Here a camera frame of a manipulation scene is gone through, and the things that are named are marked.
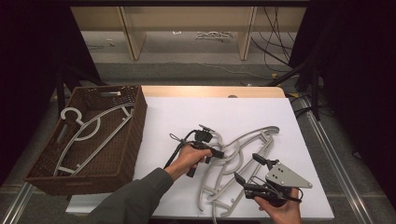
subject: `hand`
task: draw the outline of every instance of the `hand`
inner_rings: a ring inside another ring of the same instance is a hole
[[[198,150],[190,144],[186,144],[178,153],[178,158],[172,164],[165,168],[165,171],[172,176],[175,181],[182,175],[186,174],[191,167],[196,168],[198,161],[204,161],[205,157],[211,157],[210,149]]]
[[[290,196],[298,198],[298,190],[291,189]],[[287,201],[281,207],[273,207],[263,198],[255,197],[254,201],[260,206],[260,210],[268,213],[275,224],[301,224],[300,203]]]

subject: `white tabletop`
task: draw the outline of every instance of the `white tabletop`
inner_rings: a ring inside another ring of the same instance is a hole
[[[200,129],[199,124],[209,127],[230,143],[244,133],[267,126],[280,129],[274,134],[274,144],[267,159],[280,160],[291,170],[313,184],[312,189],[303,189],[302,218],[330,219],[332,209],[318,179],[318,174],[306,148],[303,136],[286,98],[206,98],[206,97],[146,97],[148,113],[142,145],[138,154],[134,179],[140,179],[157,167],[163,167],[178,142],[169,137],[173,133],[183,138],[188,132]],[[245,161],[251,159],[255,149],[244,152]],[[182,176],[165,193],[154,217],[211,218],[211,203],[203,200],[204,212],[197,207],[199,187],[207,170],[200,164],[194,178]],[[261,168],[264,177],[267,168]],[[221,198],[231,204],[241,188],[235,187]],[[87,214],[109,194],[75,195],[67,207],[67,213]],[[259,211],[258,205],[245,197],[227,218],[258,219],[268,217]],[[217,217],[224,212],[218,209]]]

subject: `wicker basket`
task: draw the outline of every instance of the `wicker basket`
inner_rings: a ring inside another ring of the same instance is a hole
[[[81,120],[88,122],[114,106],[128,103],[134,103],[131,118],[78,174],[70,175],[59,171],[54,176],[62,152],[81,127],[76,123],[77,114],[66,112],[67,116],[59,119],[25,181],[50,195],[112,192],[132,181],[147,111],[141,87],[76,88],[66,107],[78,109],[82,114]],[[62,167],[76,170],[119,127],[125,117],[122,109],[102,116],[100,128],[95,135],[71,145],[65,154]],[[96,122],[90,124],[78,137],[94,132]]]

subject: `black cloth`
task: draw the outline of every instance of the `black cloth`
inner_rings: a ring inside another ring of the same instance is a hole
[[[148,223],[161,197],[174,181],[165,170],[157,168],[141,180],[116,190],[88,215],[88,223]]]

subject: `floor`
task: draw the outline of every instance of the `floor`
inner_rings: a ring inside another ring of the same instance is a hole
[[[281,76],[285,71],[290,70],[286,65],[268,55],[265,56],[264,61],[263,52],[253,43],[250,45],[247,60],[241,61],[233,34],[230,38],[220,41],[196,39],[197,33],[195,32],[148,33],[140,58],[134,62],[129,58],[122,33],[83,32],[83,36],[102,80],[108,84],[261,86],[272,81],[274,76]],[[262,33],[262,36],[269,38],[270,33]],[[255,33],[253,39],[265,47],[266,42],[260,34]],[[281,33],[281,39],[285,46],[292,47],[293,40],[289,34]],[[287,60],[280,47],[269,45],[268,51],[273,52],[282,60]],[[294,93],[293,85],[296,80],[297,77],[292,77],[280,87],[285,93]],[[306,106],[307,101],[304,97],[298,99],[290,97],[290,103],[294,110],[298,110]],[[326,97],[322,94],[320,103],[327,104]],[[396,223],[396,212],[370,170],[364,161],[352,155],[355,148],[338,123],[336,115],[329,107],[324,107],[320,110],[320,118],[320,124],[344,165],[351,183],[363,200],[372,223]],[[353,206],[349,204],[323,145],[313,129],[310,114],[303,113],[298,116],[297,120],[335,216],[333,220],[305,220],[304,223],[359,223],[359,219],[353,212]],[[8,208],[21,190],[22,179],[50,137],[56,121],[57,103],[54,97],[49,102],[47,113],[43,116],[29,146],[15,164],[3,187],[0,188],[0,217],[6,218]],[[82,223],[83,218],[66,214],[67,205],[66,197],[49,196],[35,189],[18,223]],[[153,219],[150,223],[197,222]],[[271,221],[265,219],[261,223],[271,223]]]

